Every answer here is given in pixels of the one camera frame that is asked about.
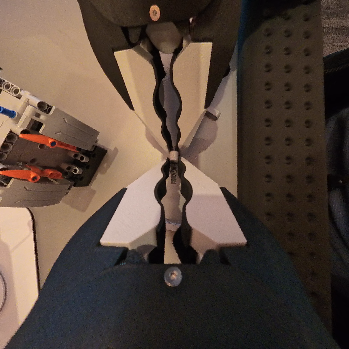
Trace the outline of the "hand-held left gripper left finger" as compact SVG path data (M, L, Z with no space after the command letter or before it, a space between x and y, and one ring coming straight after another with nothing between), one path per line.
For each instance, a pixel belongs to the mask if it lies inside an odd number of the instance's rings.
M100 244L139 251L152 264L164 263L165 214L170 160L151 168L127 186Z

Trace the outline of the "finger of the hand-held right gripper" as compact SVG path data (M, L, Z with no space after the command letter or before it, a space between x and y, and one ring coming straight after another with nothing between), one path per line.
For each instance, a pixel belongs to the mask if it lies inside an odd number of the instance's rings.
M181 150L189 147L207 110L205 101L211 52L211 42L190 42L173 63L173 84L181 99L177 121L180 130L178 147Z
M159 77L154 57L142 46L116 51L116 62L137 117L164 151L171 151L166 112L159 98Z

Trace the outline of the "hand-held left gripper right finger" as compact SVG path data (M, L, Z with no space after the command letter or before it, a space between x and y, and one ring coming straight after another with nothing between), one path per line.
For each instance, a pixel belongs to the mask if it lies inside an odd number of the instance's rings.
M181 226L176 231L176 252L182 264L195 264L208 250L247 244L220 186L181 158L180 193L184 198Z

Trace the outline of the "black perforated panel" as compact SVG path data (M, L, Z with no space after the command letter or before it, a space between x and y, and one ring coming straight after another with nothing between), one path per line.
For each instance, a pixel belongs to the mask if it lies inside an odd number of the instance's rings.
M238 198L288 253L330 330L321 1L242 1Z

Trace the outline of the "grey orange toy brick vehicle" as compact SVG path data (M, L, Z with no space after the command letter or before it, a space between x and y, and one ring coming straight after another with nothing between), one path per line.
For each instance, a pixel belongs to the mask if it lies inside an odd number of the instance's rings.
M99 132L0 77L0 205L58 204L88 187L107 154Z

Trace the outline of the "person's blue jeans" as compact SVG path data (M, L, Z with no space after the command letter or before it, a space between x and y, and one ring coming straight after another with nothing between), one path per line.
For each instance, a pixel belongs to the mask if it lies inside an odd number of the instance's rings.
M349 111L344 108L326 121L329 175L329 217L332 273L348 278L349 269Z

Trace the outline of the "white rounded board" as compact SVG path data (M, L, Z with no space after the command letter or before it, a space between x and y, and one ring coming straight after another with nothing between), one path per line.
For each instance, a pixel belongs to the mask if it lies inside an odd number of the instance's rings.
M0 208L0 272L7 286L0 312L0 346L4 348L39 293L33 218L27 208Z

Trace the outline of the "person's black jacket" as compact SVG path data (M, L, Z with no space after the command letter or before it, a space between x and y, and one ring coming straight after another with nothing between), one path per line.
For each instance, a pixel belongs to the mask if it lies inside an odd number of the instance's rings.
M349 106L349 49L323 58L325 119Z

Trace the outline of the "white round stand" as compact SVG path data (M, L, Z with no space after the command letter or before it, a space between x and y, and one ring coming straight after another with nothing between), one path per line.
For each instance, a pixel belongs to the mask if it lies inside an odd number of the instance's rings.
M5 282L5 278L0 273L0 311L2 311L7 299L7 286Z

